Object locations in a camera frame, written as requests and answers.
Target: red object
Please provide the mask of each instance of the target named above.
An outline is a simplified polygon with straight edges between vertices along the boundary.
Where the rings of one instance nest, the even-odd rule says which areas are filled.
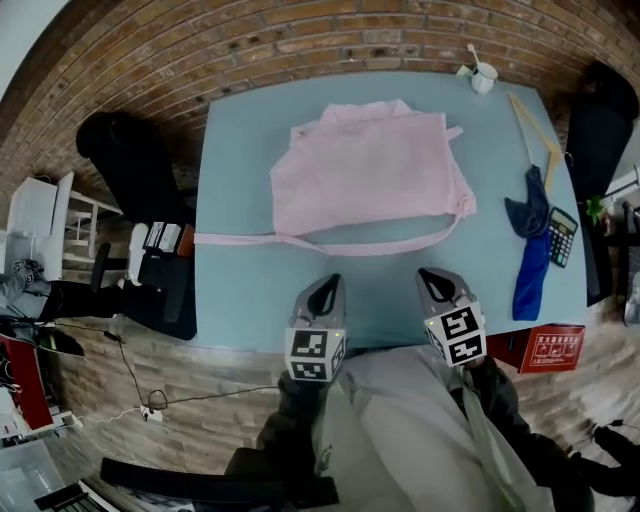
[[[53,423],[49,404],[42,388],[40,369],[36,357],[36,349],[28,343],[12,341],[0,336],[9,356],[13,381],[22,388],[21,393],[14,393],[14,402],[20,404],[22,416],[32,430],[46,427]]]
[[[584,326],[543,325],[487,337],[489,355],[518,373],[575,370],[582,351]]]

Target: light blue tabletop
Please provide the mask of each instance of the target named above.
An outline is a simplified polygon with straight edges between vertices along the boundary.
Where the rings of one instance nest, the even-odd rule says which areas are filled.
[[[329,103],[364,104],[400,98],[423,112],[446,112],[447,125],[464,133],[451,143],[476,195],[478,213],[463,219],[443,242],[394,256],[326,257],[284,244],[196,247],[198,343],[282,352],[284,330],[300,291],[339,272],[345,278],[351,347],[425,343],[419,267],[460,274],[480,300],[487,334],[579,318],[586,309],[580,230],[568,265],[551,265],[537,322],[511,318],[513,291],[525,241],[511,229],[504,198],[526,200],[525,144],[507,92],[515,92],[552,140],[557,141],[534,89],[498,83],[477,96],[468,79],[434,73],[364,73],[298,81],[245,92],[211,105],[205,136],[196,230],[262,234],[273,231],[269,171],[287,151],[293,126],[318,119]],[[535,163],[548,154],[526,128]],[[568,171],[556,168],[549,200],[578,220]],[[330,230],[314,242],[391,241],[439,231],[449,218],[422,217]]]

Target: pink apron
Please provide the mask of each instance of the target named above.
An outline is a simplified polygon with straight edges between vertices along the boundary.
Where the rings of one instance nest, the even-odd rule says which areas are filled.
[[[423,114],[403,101],[329,105],[318,121],[293,128],[287,153],[271,169],[274,233],[197,233],[195,242],[281,242],[335,256],[416,251],[444,238],[476,211],[449,147],[462,133],[445,114]],[[443,231],[396,242],[312,244],[300,238],[337,226],[425,215],[453,216]]]

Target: blue cloth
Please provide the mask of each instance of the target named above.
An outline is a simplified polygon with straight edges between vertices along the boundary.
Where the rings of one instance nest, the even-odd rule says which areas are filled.
[[[540,236],[527,238],[520,272],[513,294],[513,319],[537,320],[542,302],[542,287],[551,259],[549,228]]]
[[[532,321],[540,313],[544,278],[551,259],[550,206],[540,169],[533,165],[525,180],[527,202],[506,198],[504,203],[511,227],[518,236],[527,239],[513,294],[513,319]]]

